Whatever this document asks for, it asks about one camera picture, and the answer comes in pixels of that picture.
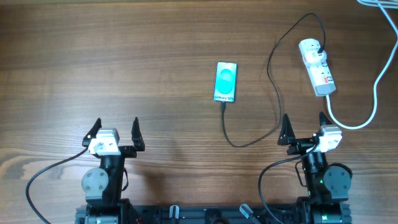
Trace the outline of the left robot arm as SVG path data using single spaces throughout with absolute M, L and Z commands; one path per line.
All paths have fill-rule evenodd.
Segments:
M 87 171 L 82 178 L 87 205 L 76 210 L 75 223 L 142 223 L 142 217 L 130 200 L 121 198 L 121 192 L 129 185 L 123 184 L 123 178 L 127 177 L 125 159 L 135 158 L 138 151 L 145 150 L 137 118 L 132 124 L 131 139 L 132 146 L 120 146 L 118 130 L 102 127 L 99 118 L 83 138 L 82 146 L 100 159 L 100 165 Z

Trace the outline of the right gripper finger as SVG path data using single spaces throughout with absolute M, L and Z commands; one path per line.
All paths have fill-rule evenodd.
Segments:
M 282 117 L 282 127 L 280 130 L 277 144 L 280 146 L 292 145 L 295 143 L 295 134 L 292 129 L 292 125 L 288 114 L 284 114 Z
M 323 111 L 319 113 L 319 122 L 320 126 L 332 124 L 332 122 L 328 119 L 327 115 Z

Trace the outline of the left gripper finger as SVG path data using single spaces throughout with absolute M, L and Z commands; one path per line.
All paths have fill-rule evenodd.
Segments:
M 145 151 L 145 142 L 143 140 L 141 130 L 139 127 L 138 117 L 135 117 L 132 129 L 131 129 L 131 139 L 134 144 L 136 151 Z
M 93 127 L 87 132 L 85 137 L 82 140 L 82 146 L 83 147 L 88 147 L 91 140 L 96 137 L 97 132 L 99 129 L 102 128 L 101 124 L 101 118 L 98 118 L 96 122 L 94 123 Z

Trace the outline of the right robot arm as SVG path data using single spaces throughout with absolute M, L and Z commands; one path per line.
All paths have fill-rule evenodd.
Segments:
M 341 163 L 328 163 L 326 153 L 334 150 L 342 140 L 341 129 L 326 115 L 319 114 L 320 129 L 309 138 L 296 138 L 287 114 L 282 117 L 278 145 L 288 146 L 289 156 L 298 155 L 302 164 L 307 197 L 297 199 L 299 223 L 353 222 L 351 210 L 345 202 L 353 177 L 352 170 Z

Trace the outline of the white power strip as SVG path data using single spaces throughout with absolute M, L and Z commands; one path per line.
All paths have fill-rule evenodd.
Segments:
M 318 50 L 319 52 L 321 48 L 319 41 L 315 39 L 304 39 L 299 43 L 298 47 L 302 55 L 302 59 L 304 53 L 309 50 Z M 336 85 L 327 61 L 315 64 L 311 67 L 307 67 L 305 65 L 305 68 L 307 69 L 308 76 L 316 96 L 327 96 L 336 90 Z

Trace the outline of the turquoise screen smartphone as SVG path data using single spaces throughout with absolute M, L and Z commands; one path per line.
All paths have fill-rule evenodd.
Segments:
M 238 65 L 231 62 L 216 64 L 216 77 L 213 100 L 233 103 L 236 93 L 236 77 Z

